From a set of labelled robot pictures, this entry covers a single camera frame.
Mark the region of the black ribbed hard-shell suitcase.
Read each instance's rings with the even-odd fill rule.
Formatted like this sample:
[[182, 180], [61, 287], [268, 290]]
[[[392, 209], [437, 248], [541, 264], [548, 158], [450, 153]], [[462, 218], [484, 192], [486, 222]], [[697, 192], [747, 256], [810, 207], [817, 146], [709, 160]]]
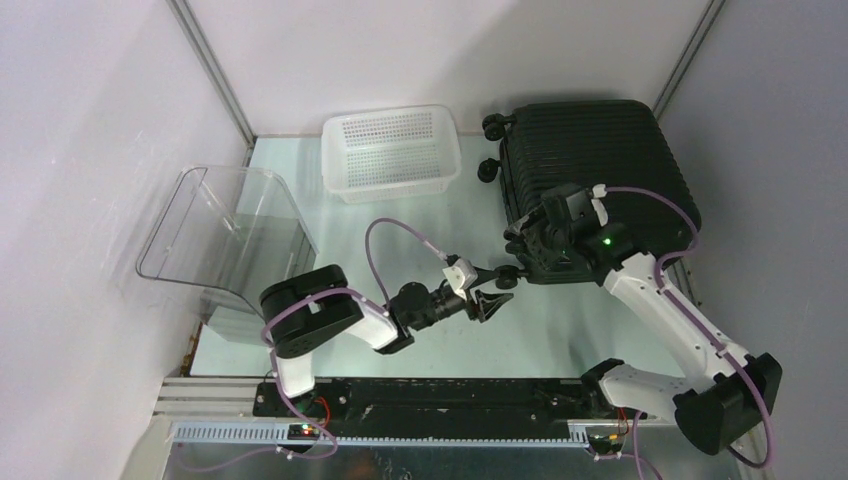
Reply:
[[[498, 181], [507, 227], [563, 184], [605, 184], [610, 220], [626, 224], [656, 257], [666, 261], [695, 246], [698, 208], [652, 111], [636, 100], [530, 104], [482, 122], [486, 139], [499, 145], [483, 161], [479, 179]], [[531, 284], [593, 282], [585, 272], [545, 271], [517, 257]]]

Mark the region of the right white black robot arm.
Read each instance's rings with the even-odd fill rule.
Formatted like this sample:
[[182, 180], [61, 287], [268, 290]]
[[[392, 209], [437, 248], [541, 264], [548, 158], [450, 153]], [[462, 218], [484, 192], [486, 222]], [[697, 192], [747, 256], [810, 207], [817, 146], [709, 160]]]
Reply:
[[782, 367], [731, 340], [666, 277], [656, 257], [624, 223], [610, 220], [610, 188], [564, 184], [510, 224], [509, 253], [545, 270], [570, 266], [628, 307], [678, 365], [674, 377], [610, 358], [581, 377], [585, 411], [606, 418], [618, 408], [674, 422], [698, 450], [716, 455], [757, 426], [773, 441], [771, 413]]

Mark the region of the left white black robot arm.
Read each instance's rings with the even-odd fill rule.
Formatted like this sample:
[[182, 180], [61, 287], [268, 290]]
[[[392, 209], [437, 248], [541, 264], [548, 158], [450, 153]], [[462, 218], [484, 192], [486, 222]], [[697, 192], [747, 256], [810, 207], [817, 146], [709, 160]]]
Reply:
[[494, 270], [455, 262], [434, 290], [405, 284], [384, 306], [351, 289], [338, 265], [278, 282], [259, 297], [265, 325], [261, 336], [271, 350], [277, 402], [292, 416], [304, 416], [316, 403], [312, 353], [335, 337], [354, 336], [381, 355], [414, 341], [413, 334], [458, 313], [489, 320], [512, 299], [527, 272], [512, 265]]

